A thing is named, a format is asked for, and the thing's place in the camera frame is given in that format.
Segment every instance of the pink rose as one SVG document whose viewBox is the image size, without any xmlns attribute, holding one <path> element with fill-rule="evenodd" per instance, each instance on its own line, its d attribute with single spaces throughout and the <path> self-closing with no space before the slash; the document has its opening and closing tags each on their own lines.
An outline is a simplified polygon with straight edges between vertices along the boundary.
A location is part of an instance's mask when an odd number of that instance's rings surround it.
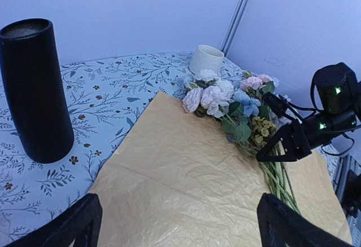
<svg viewBox="0 0 361 247">
<path fill-rule="evenodd" d="M 249 77 L 243 81 L 241 81 L 241 89 L 243 91 L 247 91 L 247 88 L 251 87 L 254 90 L 260 89 L 263 87 L 263 81 L 259 77 Z"/>
<path fill-rule="evenodd" d="M 262 82 L 264 82 L 264 83 L 273 82 L 273 79 L 266 74 L 261 74 L 261 75 L 258 75 L 257 77 L 260 78 L 262 80 Z"/>
<path fill-rule="evenodd" d="M 183 99 L 183 109 L 186 113 L 193 113 L 197 110 L 202 97 L 203 89 L 200 87 L 194 88 L 187 93 Z"/>
</svg>

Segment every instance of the flower bouquet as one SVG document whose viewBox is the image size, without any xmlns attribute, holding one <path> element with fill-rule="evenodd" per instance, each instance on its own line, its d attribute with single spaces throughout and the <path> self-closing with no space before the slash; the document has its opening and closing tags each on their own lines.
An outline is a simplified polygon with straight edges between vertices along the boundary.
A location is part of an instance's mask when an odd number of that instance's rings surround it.
<svg viewBox="0 0 361 247">
<path fill-rule="evenodd" d="M 183 108 L 198 117 L 215 117 L 227 133 L 227 140 L 237 144 L 243 154 L 255 157 L 278 129 L 270 108 L 262 103 L 265 93 L 274 92 L 275 83 L 268 75 L 254 76 L 250 71 L 243 72 L 243 77 L 238 86 L 222 80 L 212 70 L 201 70 L 187 77 Z M 279 145 L 272 151 L 273 155 L 281 154 Z M 300 213 L 285 163 L 260 162 L 259 165 L 270 192 Z"/>
</svg>

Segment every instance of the green flower stem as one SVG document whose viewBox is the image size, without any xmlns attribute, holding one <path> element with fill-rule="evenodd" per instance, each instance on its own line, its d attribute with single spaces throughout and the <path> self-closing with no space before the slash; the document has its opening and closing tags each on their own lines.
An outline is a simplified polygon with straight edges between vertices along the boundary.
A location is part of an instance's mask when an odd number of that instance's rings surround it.
<svg viewBox="0 0 361 247">
<path fill-rule="evenodd" d="M 283 201 L 283 202 L 288 202 L 289 205 L 293 208 L 293 210 L 296 211 L 298 214 L 300 214 L 300 210 L 298 209 L 297 206 L 295 206 L 292 197 L 290 197 L 290 195 L 287 193 L 287 191 L 285 189 L 281 188 L 281 186 L 279 185 L 278 180 L 273 176 L 270 169 L 268 169 L 268 167 L 265 166 L 265 165 L 261 165 L 261 167 L 263 168 L 265 173 L 274 181 L 276 186 L 280 189 L 280 192 L 282 192 L 282 194 L 285 196 L 286 201 Z"/>
<path fill-rule="evenodd" d="M 229 116 L 228 113 L 224 112 L 224 117 L 227 121 L 231 123 L 231 125 L 235 128 L 238 127 L 237 122 L 233 120 Z M 245 142 L 237 142 L 237 144 L 248 151 L 252 156 L 254 156 L 254 152 L 250 152 L 249 145 L 250 143 L 248 141 Z M 281 150 L 279 145 L 276 145 L 276 148 L 273 150 L 274 155 L 280 155 Z M 282 200 L 282 202 L 286 203 L 288 206 L 290 206 L 294 211 L 296 211 L 298 214 L 301 214 L 300 209 L 297 206 L 296 198 L 294 196 L 293 188 L 291 186 L 291 182 L 287 173 L 287 168 L 285 163 L 280 162 L 278 165 L 277 162 L 265 162 L 265 163 L 259 163 L 264 175 L 265 180 L 267 183 L 267 186 L 271 193 L 273 193 L 276 197 Z"/>
<path fill-rule="evenodd" d="M 288 176 L 288 173 L 287 173 L 287 168 L 286 168 L 286 164 L 281 162 L 281 166 L 283 167 L 283 170 L 285 172 L 285 175 L 286 175 L 286 178 L 287 178 L 287 182 L 288 182 L 288 186 L 289 186 L 289 189 L 291 191 L 291 195 L 292 195 L 292 198 L 293 198 L 293 201 L 295 203 L 295 205 L 297 206 L 297 203 L 296 203 L 296 197 L 294 195 L 294 192 L 293 192 L 293 188 L 292 188 L 292 185 L 291 185 L 291 181 L 289 180 L 289 176 Z"/>
</svg>

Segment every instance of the leaf pattern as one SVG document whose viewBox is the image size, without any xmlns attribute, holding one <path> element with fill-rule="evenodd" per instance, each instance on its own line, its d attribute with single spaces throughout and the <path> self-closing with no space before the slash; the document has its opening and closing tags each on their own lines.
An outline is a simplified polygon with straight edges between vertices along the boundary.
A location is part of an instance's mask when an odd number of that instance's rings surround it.
<svg viewBox="0 0 361 247">
<path fill-rule="evenodd" d="M 159 91 L 182 99 L 191 59 L 191 52 L 171 52 L 61 65 L 75 143 L 53 164 L 25 154 L 0 78 L 0 214 L 11 221 L 8 239 L 39 228 L 79 200 Z M 224 60 L 223 78 L 237 82 L 242 73 Z"/>
</svg>

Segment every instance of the white rose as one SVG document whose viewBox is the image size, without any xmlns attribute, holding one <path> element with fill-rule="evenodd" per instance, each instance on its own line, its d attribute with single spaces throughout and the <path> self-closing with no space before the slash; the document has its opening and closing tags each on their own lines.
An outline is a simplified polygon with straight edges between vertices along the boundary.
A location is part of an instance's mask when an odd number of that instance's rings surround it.
<svg viewBox="0 0 361 247">
<path fill-rule="evenodd" d="M 198 85 L 192 81 L 193 81 L 193 79 L 190 76 L 185 77 L 183 80 L 184 87 L 188 88 L 188 89 L 197 88 Z"/>
<path fill-rule="evenodd" d="M 207 114 L 210 116 L 214 116 L 215 118 L 220 118 L 224 116 L 224 113 L 219 109 L 221 106 L 223 110 L 228 110 L 228 102 L 220 102 L 218 100 L 213 101 L 209 108 L 207 109 Z"/>
<path fill-rule="evenodd" d="M 202 69 L 201 71 L 199 71 L 197 74 L 194 75 L 194 80 L 195 81 L 205 81 L 205 82 L 209 82 L 212 80 L 220 80 L 221 78 L 216 74 L 216 72 L 214 72 L 213 70 L 210 69 Z"/>
<path fill-rule="evenodd" d="M 233 96 L 233 94 L 235 92 L 235 90 L 234 90 L 235 88 L 234 88 L 233 84 L 230 81 L 219 80 L 219 81 L 217 81 L 217 83 L 215 85 L 217 87 L 219 87 L 219 89 L 224 93 L 227 100 L 231 99 L 231 97 Z"/>
<path fill-rule="evenodd" d="M 193 113 L 197 110 L 202 97 L 203 88 L 195 88 L 187 93 L 183 99 L 183 109 L 187 113 Z"/>
<path fill-rule="evenodd" d="M 207 114 L 219 118 L 223 116 L 223 113 L 219 110 L 219 107 L 228 107 L 229 103 L 227 97 L 217 86 L 209 86 L 203 90 L 201 105 L 207 109 Z"/>
</svg>

